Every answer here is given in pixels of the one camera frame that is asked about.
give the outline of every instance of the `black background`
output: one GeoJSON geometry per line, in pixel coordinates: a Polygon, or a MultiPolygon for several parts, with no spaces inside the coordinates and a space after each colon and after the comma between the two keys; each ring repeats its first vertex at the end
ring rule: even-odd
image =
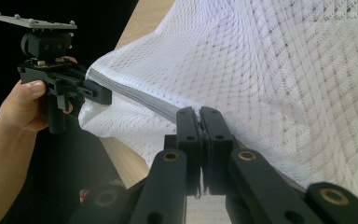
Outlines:
{"type": "MultiPolygon", "coordinates": [[[[0,0],[4,16],[69,23],[75,21],[72,49],[80,64],[89,67],[113,50],[137,0],[0,0]]],[[[20,79],[17,65],[27,57],[21,39],[30,29],[0,21],[0,104],[20,79]]],[[[79,202],[78,192],[109,181],[116,170],[99,139],[67,120],[67,131],[41,131],[36,140],[27,183],[5,223],[66,223],[79,202]]]]}

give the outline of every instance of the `white net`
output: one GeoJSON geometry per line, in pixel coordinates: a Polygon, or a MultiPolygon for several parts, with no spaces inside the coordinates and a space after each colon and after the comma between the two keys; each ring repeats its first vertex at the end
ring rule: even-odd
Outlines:
{"type": "MultiPolygon", "coordinates": [[[[107,87],[216,108],[242,143],[303,187],[328,181],[358,196],[357,0],[176,0],[155,32],[90,70],[107,87]]],[[[110,106],[87,101],[79,119],[149,164],[175,132],[117,92],[110,106]]]]}

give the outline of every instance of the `white mesh fabric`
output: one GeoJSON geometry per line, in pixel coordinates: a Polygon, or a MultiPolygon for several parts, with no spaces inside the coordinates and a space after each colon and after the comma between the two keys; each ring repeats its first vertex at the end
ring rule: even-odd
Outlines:
{"type": "MultiPolygon", "coordinates": [[[[91,68],[179,108],[216,108],[303,187],[328,181],[358,196],[358,1],[176,0],[155,32],[91,68]]],[[[114,102],[87,102],[80,125],[150,164],[175,125],[114,102]]]]}

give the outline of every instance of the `wooden table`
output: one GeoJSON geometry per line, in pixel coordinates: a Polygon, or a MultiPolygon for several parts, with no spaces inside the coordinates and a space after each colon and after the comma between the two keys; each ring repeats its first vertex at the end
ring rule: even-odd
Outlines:
{"type": "MultiPolygon", "coordinates": [[[[174,0],[139,0],[116,49],[153,32],[170,10],[173,2],[174,0]]],[[[115,137],[101,138],[101,141],[127,189],[147,176],[148,165],[131,148],[115,137]]]]}

